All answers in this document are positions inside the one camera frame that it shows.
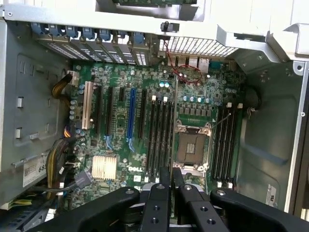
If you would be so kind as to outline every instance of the heatsink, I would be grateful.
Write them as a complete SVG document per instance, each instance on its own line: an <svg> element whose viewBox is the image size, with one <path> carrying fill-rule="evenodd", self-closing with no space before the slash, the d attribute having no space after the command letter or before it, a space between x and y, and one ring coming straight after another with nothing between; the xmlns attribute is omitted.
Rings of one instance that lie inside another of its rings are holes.
<svg viewBox="0 0 309 232"><path fill-rule="evenodd" d="M94 156L92 176L95 180L114 180L116 178L117 157Z"/></svg>

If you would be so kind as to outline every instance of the electronic component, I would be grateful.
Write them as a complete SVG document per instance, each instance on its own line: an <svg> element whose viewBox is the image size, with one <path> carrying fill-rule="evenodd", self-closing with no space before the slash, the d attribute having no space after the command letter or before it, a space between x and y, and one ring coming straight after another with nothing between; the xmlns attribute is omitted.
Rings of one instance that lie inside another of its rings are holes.
<svg viewBox="0 0 309 232"><path fill-rule="evenodd" d="M126 139L129 144L129 148L132 152L135 152L133 147L133 126L134 126L134 114L135 114L135 101L136 101L136 89L132 88L130 93L130 105L129 115L127 123Z"/></svg>
<svg viewBox="0 0 309 232"><path fill-rule="evenodd" d="M179 147L176 161L186 164L200 164L204 157L205 136L179 134Z"/></svg>
<svg viewBox="0 0 309 232"><path fill-rule="evenodd" d="M119 101L124 102L125 101L125 88L120 87L119 89Z"/></svg>
<svg viewBox="0 0 309 232"><path fill-rule="evenodd" d="M141 103L140 103L139 139L143 138L144 135L146 104L147 104L147 90L143 89L141 92Z"/></svg>
<svg viewBox="0 0 309 232"><path fill-rule="evenodd" d="M83 120L82 129L90 129L90 115L91 115L91 104L93 95L93 82L85 82L85 94L84 94L84 107L83 107Z"/></svg>
<svg viewBox="0 0 309 232"><path fill-rule="evenodd" d="M68 71L69 74L72 75L72 80L70 81L70 84L78 87L79 84L79 72L75 72L75 71Z"/></svg>
<svg viewBox="0 0 309 232"><path fill-rule="evenodd" d="M116 157L94 156L92 158L92 177L95 180L114 180L116 167Z"/></svg>

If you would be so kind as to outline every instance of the pci express slot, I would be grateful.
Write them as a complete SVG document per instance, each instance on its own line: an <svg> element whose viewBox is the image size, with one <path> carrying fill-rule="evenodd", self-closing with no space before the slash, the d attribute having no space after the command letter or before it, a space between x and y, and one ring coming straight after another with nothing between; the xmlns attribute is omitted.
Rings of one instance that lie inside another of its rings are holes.
<svg viewBox="0 0 309 232"><path fill-rule="evenodd" d="M105 120L105 135L107 136L109 136L112 132L112 106L113 106L113 87L108 87L106 120Z"/></svg>
<svg viewBox="0 0 309 232"><path fill-rule="evenodd" d="M136 100L136 89L133 88L131 89L131 93L130 93L129 119L128 119L127 133L126 133L126 137L128 139L131 139L133 137L135 100Z"/></svg>
<svg viewBox="0 0 309 232"><path fill-rule="evenodd" d="M93 82L85 82L82 129L90 129L90 115L93 95Z"/></svg>
<svg viewBox="0 0 309 232"><path fill-rule="evenodd" d="M160 147L161 147L161 125L163 123L162 120L162 102L158 101L157 105L157 113L156 113L156 127L154 134L154 166L153 166L153 174L157 175L159 173L159 159L160 159Z"/></svg>
<svg viewBox="0 0 309 232"><path fill-rule="evenodd" d="M143 89L141 92L141 104L140 104L140 126L139 126L139 139L144 136L144 125L145 125L145 111L147 103L147 90Z"/></svg>
<svg viewBox="0 0 309 232"><path fill-rule="evenodd" d="M94 117L95 119L95 132L96 135L100 134L101 131L101 121L102 121L102 117L101 117L101 112L102 112L102 90L103 88L101 86L97 86L97 89L94 90L97 94L96 94L96 115Z"/></svg>
<svg viewBox="0 0 309 232"><path fill-rule="evenodd" d="M152 101L151 110L150 110L150 128L149 128L149 142L148 142L148 150L147 150L147 164L146 164L146 171L148 172L149 176L152 174L152 166L153 166L153 134L154 134L154 127L155 127L155 106L157 101Z"/></svg>

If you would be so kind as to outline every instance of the sticker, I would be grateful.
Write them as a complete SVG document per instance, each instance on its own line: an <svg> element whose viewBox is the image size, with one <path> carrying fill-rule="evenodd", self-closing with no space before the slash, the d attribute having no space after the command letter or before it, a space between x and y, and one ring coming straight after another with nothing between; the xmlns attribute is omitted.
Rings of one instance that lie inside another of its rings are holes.
<svg viewBox="0 0 309 232"><path fill-rule="evenodd" d="M135 175L135 176L133 177L133 181L134 181L134 182L140 182L140 181L141 181L141 176L140 176L140 175Z"/></svg>
<svg viewBox="0 0 309 232"><path fill-rule="evenodd" d="M268 190L267 190L267 196L266 196L266 202L265 204L274 207L275 206L275 199L276 199L276 188L268 185Z"/></svg>
<svg viewBox="0 0 309 232"><path fill-rule="evenodd" d="M46 175L47 156L39 156L24 163L23 187Z"/></svg>

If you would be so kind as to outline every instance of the metal vent grille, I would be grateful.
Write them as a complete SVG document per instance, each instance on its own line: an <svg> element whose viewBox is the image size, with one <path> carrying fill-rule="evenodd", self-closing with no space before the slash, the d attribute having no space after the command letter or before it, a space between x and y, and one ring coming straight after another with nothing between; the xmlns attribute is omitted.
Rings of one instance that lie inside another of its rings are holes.
<svg viewBox="0 0 309 232"><path fill-rule="evenodd" d="M54 43L48 43L48 46L50 46L52 49L54 49L57 52L60 52L61 54L71 58L71 59L78 59L76 56L72 55L71 53L67 52L66 50L62 49L58 45Z"/></svg>
<svg viewBox="0 0 309 232"><path fill-rule="evenodd" d="M73 54L75 54L76 56L78 56L81 59L85 59L85 60L89 60L87 57L85 57L82 53L80 53L79 51L77 51L76 49L72 48L70 45L68 44L63 44L62 45L64 48L66 48L68 51L72 52Z"/></svg>
<svg viewBox="0 0 309 232"><path fill-rule="evenodd" d="M201 56L227 57L237 50L237 48L226 47L215 40L190 37L171 37L166 43L171 53ZM166 51L163 40L160 40L160 50Z"/></svg>

